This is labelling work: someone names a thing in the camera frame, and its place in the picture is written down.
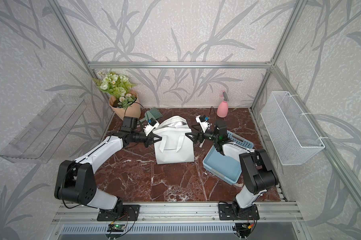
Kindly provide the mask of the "white insulated delivery bag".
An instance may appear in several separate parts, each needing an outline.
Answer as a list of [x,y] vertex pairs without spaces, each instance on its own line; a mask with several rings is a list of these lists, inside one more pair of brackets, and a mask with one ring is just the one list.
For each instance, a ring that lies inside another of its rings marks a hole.
[[154,143],[158,165],[194,162],[193,142],[186,133],[191,133],[191,129],[180,116],[165,120],[153,130],[153,134],[162,137]]

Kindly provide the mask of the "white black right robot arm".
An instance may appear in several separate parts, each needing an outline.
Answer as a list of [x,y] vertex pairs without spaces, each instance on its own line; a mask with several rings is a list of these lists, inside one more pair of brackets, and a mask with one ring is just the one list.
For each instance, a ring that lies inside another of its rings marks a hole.
[[185,134],[193,143],[212,141],[218,153],[240,163],[244,187],[230,204],[232,213],[228,217],[221,216],[220,219],[258,221],[259,214],[255,201],[279,184],[278,175],[266,150],[252,149],[244,138],[228,131],[223,120],[215,121],[213,130],[209,129],[211,123],[205,115],[199,115],[195,120],[200,128],[196,125],[192,127],[198,132]]

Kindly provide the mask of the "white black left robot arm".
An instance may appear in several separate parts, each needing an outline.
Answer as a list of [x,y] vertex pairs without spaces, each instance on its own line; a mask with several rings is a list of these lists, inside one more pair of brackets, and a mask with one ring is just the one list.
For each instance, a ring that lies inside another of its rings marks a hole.
[[54,197],[63,204],[73,202],[77,206],[87,206],[100,210],[108,219],[120,220],[127,215],[121,198],[97,188],[95,172],[113,154],[126,148],[130,143],[142,143],[148,147],[161,141],[152,131],[160,124],[150,119],[144,130],[136,131],[138,119],[124,117],[119,131],[111,132],[103,142],[73,161],[63,161],[58,170]]

